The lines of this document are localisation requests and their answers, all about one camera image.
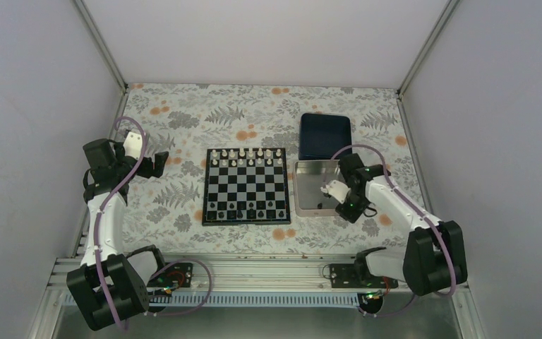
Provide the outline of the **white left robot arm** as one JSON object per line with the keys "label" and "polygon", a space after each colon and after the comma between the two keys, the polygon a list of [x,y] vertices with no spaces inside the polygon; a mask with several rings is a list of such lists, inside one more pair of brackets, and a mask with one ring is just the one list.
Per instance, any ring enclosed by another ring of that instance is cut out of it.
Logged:
{"label": "white left robot arm", "polygon": [[161,285],[168,276],[156,246],[124,253],[129,183],[136,176],[161,177],[169,157],[167,152],[147,157],[145,149],[145,139],[134,132],[124,141],[101,138],[83,146],[89,164],[83,177],[89,235],[80,266],[68,272],[66,285],[93,331],[125,326],[129,318],[147,311],[147,284]]}

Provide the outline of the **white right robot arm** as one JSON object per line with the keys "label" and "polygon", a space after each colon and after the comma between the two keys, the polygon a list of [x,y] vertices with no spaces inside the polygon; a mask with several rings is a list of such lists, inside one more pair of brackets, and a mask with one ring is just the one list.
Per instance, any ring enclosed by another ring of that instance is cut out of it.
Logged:
{"label": "white right robot arm", "polygon": [[375,209],[407,237],[404,249],[379,246],[356,254],[354,278],[361,287],[391,278],[424,296],[467,281],[464,238],[455,221],[443,221],[412,201],[383,165],[365,166],[357,154],[349,154],[338,167],[342,179],[325,185],[326,194],[338,202],[338,216],[355,223]]}

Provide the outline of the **dark blue tin lid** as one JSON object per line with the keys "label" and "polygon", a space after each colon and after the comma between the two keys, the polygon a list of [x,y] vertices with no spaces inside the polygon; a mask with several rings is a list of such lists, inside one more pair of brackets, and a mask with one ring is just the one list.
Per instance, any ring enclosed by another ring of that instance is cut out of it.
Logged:
{"label": "dark blue tin lid", "polygon": [[338,150],[351,144],[351,120],[348,117],[302,114],[298,147],[300,160],[329,160]]}

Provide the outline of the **black white chessboard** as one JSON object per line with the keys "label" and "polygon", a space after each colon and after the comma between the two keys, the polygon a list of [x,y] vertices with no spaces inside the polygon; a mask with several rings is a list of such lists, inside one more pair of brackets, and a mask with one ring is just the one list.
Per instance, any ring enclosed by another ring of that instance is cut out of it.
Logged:
{"label": "black white chessboard", "polygon": [[[216,208],[209,208],[211,202]],[[256,210],[256,219],[246,217]],[[225,219],[218,213],[224,212]],[[205,170],[204,226],[291,223],[287,164],[282,167],[210,167]]]}

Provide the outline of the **metal tin tray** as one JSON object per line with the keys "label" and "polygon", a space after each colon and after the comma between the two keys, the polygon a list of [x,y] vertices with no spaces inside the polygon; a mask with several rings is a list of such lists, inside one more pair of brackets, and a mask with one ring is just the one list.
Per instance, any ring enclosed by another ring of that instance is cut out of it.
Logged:
{"label": "metal tin tray", "polygon": [[295,211],[299,217],[338,216],[338,201],[320,190],[325,182],[340,179],[337,160],[299,160],[294,163],[293,183]]}

